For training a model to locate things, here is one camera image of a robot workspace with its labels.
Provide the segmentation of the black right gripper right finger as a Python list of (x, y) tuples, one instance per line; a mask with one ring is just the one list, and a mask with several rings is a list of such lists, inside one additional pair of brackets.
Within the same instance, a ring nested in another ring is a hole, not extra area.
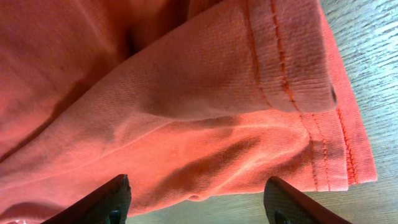
[(351, 224), (276, 176), (266, 182), (264, 208), (270, 224)]

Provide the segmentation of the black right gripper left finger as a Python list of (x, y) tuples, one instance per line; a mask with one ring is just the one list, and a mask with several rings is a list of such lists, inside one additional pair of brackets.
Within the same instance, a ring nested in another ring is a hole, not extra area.
[(132, 200), (126, 174), (119, 174), (42, 224), (125, 224)]

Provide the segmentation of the orange-red t-shirt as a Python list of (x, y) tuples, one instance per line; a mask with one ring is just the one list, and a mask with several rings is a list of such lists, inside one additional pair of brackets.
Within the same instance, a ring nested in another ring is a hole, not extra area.
[(1, 2), (1, 222), (118, 174), (129, 216), (377, 181), (318, 0)]

